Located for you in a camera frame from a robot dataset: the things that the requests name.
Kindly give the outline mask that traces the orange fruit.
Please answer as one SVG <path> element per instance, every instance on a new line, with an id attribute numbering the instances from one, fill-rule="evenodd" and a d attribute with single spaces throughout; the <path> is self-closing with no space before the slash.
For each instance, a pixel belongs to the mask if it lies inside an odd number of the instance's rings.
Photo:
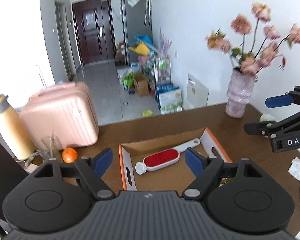
<path id="1" fill-rule="evenodd" d="M 73 163 L 78 159 L 78 153 L 74 148 L 66 148 L 62 152 L 62 159 L 65 163 Z"/>

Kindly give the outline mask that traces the cream thermos bottle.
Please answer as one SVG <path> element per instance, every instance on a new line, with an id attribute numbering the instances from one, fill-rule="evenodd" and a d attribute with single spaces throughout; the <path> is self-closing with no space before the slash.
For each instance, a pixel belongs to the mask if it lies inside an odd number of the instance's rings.
<path id="1" fill-rule="evenodd" d="M 36 151 L 36 147 L 7 98 L 7 95 L 0 95 L 0 136 L 18 160 L 26 160 Z"/>

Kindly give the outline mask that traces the grey refrigerator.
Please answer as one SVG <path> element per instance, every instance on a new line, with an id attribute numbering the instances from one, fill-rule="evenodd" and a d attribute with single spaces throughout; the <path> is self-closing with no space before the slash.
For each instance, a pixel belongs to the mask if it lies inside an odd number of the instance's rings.
<path id="1" fill-rule="evenodd" d="M 121 15 L 127 66 L 138 61 L 129 47 L 136 45 L 135 36 L 148 36 L 152 40 L 152 0 L 121 0 Z"/>

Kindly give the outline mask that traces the small brown cardboard box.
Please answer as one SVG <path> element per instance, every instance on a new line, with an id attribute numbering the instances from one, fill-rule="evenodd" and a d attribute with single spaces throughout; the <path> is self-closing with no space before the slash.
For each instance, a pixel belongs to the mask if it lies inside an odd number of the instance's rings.
<path id="1" fill-rule="evenodd" d="M 145 96 L 149 94 L 149 80 L 144 75 L 134 76 L 134 86 L 139 96 Z"/>

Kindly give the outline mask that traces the red white lint brush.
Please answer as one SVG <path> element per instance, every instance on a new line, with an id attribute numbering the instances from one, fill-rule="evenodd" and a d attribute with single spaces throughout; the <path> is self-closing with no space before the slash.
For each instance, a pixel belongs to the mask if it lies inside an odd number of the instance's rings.
<path id="1" fill-rule="evenodd" d="M 159 169 L 171 166 L 177 163 L 180 159 L 180 154 L 185 152 L 187 148 L 193 148 L 200 144 L 200 139 L 194 138 L 183 144 L 174 146 L 167 150 L 157 152 L 146 156 L 143 161 L 139 161 L 135 165 L 135 171 L 138 175 L 143 175 L 146 172 L 154 172 Z"/>

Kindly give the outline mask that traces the red cardboard box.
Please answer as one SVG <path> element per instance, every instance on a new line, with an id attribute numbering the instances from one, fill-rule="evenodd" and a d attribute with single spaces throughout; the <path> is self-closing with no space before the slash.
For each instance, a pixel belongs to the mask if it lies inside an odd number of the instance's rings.
<path id="1" fill-rule="evenodd" d="M 200 162 L 187 148 L 203 157 L 232 160 L 208 128 L 119 145 L 125 191 L 182 191 L 200 174 Z"/>

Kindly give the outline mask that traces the white board against wall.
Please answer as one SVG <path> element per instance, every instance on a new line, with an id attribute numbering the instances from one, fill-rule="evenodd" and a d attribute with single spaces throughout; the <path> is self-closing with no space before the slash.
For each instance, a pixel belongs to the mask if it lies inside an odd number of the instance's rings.
<path id="1" fill-rule="evenodd" d="M 209 89 L 190 73 L 187 80 L 186 99 L 194 108 L 206 107 Z"/>

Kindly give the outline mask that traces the blue white carton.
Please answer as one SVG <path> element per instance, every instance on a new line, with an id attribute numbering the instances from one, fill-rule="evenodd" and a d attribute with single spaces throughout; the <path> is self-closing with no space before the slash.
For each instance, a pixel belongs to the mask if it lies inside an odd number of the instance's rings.
<path id="1" fill-rule="evenodd" d="M 162 115 L 181 112 L 183 100 L 181 90 L 174 89 L 159 94 L 160 112 Z"/>

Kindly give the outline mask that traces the white green bowl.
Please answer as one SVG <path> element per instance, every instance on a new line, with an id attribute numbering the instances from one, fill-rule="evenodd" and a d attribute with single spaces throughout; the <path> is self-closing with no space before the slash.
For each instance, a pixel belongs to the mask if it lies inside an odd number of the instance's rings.
<path id="1" fill-rule="evenodd" d="M 276 121 L 276 118 L 270 114 L 262 114 L 260 116 L 260 122 Z"/>

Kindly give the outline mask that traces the pink textured vase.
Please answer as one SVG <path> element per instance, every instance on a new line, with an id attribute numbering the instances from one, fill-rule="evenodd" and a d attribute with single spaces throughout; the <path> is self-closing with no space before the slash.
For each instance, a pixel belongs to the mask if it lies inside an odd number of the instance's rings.
<path id="1" fill-rule="evenodd" d="M 228 102 L 225 113 L 232 118 L 242 118 L 245 107 L 250 102 L 253 94 L 256 77 L 243 75 L 237 69 L 233 69 L 227 90 Z"/>

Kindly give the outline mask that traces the pink suitcase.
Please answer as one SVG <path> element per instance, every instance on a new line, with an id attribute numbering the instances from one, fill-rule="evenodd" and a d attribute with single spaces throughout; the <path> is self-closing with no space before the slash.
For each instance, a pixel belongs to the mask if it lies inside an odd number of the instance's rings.
<path id="1" fill-rule="evenodd" d="M 83 82 L 62 83 L 40 90 L 22 108 L 20 119 L 40 150 L 47 149 L 50 137 L 59 150 L 98 141 L 97 116 L 89 87 Z"/>

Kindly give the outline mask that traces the dark brown door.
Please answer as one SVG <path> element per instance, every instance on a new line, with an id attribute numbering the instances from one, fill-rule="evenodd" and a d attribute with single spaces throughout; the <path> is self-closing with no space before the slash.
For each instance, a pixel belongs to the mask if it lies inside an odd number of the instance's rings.
<path id="1" fill-rule="evenodd" d="M 111 0 L 72 4 L 78 50 L 83 65 L 115 58 Z"/>

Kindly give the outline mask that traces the white storage rack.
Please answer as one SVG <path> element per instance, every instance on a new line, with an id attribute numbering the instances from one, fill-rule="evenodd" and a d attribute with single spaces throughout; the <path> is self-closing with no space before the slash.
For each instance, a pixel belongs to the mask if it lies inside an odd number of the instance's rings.
<path id="1" fill-rule="evenodd" d="M 151 85 L 171 82 L 171 57 L 164 54 L 150 55 L 144 73 Z"/>

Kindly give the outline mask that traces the clear glass cup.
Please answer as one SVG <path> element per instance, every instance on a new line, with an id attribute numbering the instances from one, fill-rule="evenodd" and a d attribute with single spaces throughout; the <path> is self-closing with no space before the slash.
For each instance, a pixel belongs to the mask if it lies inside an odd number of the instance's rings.
<path id="1" fill-rule="evenodd" d="M 50 159 L 56 160 L 58 163 L 62 163 L 61 154 L 56 146 L 55 139 L 54 139 L 54 131 L 51 131 L 49 136 L 46 136 L 41 139 L 42 143 L 46 148 L 46 152 L 49 155 Z"/>

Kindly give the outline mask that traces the crumpled white tissue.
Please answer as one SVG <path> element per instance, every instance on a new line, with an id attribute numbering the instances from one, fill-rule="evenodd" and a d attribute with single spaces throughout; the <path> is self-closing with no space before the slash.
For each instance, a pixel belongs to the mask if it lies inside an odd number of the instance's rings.
<path id="1" fill-rule="evenodd" d="M 300 182 L 300 159 L 298 157 L 292 160 L 288 173 Z"/>

